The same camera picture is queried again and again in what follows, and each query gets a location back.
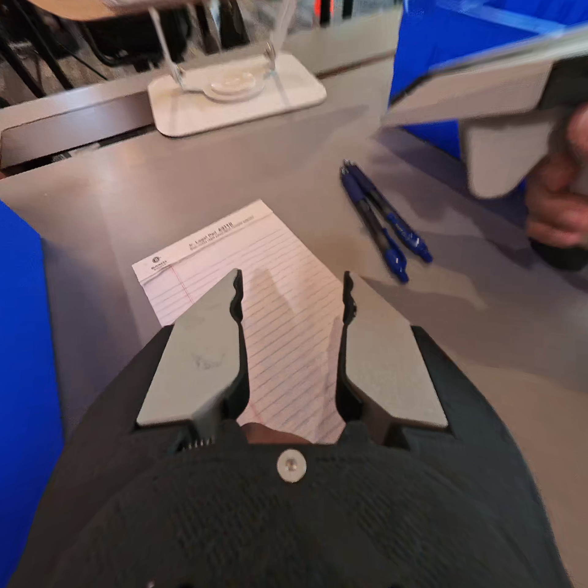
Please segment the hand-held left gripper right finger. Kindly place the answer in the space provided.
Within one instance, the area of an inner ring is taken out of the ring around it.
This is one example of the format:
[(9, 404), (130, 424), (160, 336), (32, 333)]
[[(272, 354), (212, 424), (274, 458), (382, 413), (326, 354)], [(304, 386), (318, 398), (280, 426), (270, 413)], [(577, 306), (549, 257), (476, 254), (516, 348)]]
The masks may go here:
[(448, 420), (410, 322), (353, 272), (343, 278), (336, 408), (378, 445), (400, 427), (446, 431)]

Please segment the clear acrylic holder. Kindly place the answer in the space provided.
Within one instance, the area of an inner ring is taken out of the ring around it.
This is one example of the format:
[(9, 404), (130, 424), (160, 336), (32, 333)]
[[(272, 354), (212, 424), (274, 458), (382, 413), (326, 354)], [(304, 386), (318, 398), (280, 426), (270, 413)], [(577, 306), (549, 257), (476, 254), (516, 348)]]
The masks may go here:
[(296, 1), (282, 2), (275, 20), (275, 26), (264, 49), (263, 55), (266, 65), (258, 69), (245, 67), (235, 70), (230, 69), (210, 77), (201, 86), (189, 84), (186, 81), (185, 72), (173, 62), (161, 25), (159, 11), (154, 6), (151, 6), (149, 7), (149, 15), (163, 52), (164, 62), (173, 81), (179, 86), (180, 90), (185, 93), (202, 94), (212, 101), (231, 103), (252, 99), (263, 91), (266, 78), (276, 71), (277, 56), (285, 42), (296, 6)]

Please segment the person's right hand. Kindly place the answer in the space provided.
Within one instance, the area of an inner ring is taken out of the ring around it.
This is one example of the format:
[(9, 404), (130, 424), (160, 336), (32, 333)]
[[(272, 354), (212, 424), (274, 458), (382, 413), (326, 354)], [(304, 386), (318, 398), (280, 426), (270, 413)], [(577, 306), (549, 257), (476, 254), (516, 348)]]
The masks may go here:
[(587, 245), (587, 196), (573, 192), (587, 167), (587, 104), (571, 116), (564, 151), (544, 158), (526, 182), (527, 235), (558, 248)]

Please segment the blue retractable pen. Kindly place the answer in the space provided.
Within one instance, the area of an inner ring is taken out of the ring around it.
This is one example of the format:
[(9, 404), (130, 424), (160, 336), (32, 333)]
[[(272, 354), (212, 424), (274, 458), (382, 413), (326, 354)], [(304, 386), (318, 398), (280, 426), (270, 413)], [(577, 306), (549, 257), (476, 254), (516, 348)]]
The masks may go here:
[(400, 283), (408, 283), (406, 256), (378, 220), (359, 181), (353, 176), (347, 164), (343, 164), (340, 168), (340, 179), (349, 201), (356, 209), (387, 268)]
[(425, 263), (431, 263), (433, 256), (423, 238), (402, 218), (401, 214), (386, 199), (373, 181), (356, 163), (344, 160), (343, 164), (349, 166), (353, 176), (359, 181), (372, 210), (394, 241), (396, 243), (397, 240), (400, 241), (412, 254), (415, 254)]

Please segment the black office chair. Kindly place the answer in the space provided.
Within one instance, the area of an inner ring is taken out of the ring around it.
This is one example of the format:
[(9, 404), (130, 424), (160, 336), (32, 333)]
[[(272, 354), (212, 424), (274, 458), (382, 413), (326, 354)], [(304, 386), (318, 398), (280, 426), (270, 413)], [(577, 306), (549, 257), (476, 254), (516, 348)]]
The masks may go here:
[[(173, 62), (184, 61), (192, 33), (187, 8), (159, 11), (160, 23)], [(139, 14), (82, 23), (80, 32), (98, 60), (111, 68), (131, 65), (137, 72), (159, 66), (163, 60), (151, 17)]]

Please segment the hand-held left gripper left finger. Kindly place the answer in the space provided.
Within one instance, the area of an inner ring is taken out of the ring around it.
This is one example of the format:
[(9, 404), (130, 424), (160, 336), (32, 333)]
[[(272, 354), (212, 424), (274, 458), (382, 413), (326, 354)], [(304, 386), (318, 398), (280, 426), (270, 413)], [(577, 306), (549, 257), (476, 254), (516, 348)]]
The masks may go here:
[(233, 269), (173, 324), (136, 422), (219, 426), (249, 403), (243, 275)]

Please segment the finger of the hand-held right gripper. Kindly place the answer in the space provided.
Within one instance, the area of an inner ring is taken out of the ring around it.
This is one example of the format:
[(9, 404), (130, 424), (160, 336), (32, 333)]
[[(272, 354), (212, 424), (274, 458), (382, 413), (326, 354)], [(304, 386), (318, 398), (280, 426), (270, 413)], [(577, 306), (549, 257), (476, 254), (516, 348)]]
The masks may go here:
[(437, 72), (394, 99), (382, 123), (398, 127), (525, 114), (539, 104), (552, 67), (544, 61)]
[(587, 25), (577, 25), (439, 63), (429, 75), (517, 59), (556, 62), (586, 55)]

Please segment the white stand base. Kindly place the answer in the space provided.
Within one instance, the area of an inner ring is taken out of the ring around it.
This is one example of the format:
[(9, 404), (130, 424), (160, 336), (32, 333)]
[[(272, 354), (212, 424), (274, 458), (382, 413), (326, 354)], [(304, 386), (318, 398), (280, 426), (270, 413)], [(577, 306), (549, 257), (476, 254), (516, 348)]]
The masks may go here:
[[(189, 84), (201, 86), (224, 71), (264, 65), (263, 56), (254, 56), (184, 72)], [(185, 93), (171, 75), (152, 81), (148, 96), (159, 133), (182, 138), (317, 106), (326, 99), (326, 89), (293, 55), (281, 53), (276, 71), (266, 78), (263, 91), (249, 100), (216, 102), (199, 93)]]

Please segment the white lined legal pad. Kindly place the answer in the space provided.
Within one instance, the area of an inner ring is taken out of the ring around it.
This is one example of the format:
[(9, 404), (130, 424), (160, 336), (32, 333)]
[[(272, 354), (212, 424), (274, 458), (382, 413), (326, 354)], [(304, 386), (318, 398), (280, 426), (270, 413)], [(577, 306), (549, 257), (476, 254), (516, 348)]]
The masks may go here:
[(262, 201), (132, 265), (161, 326), (230, 270), (241, 301), (250, 400), (239, 422), (333, 443), (342, 283)]

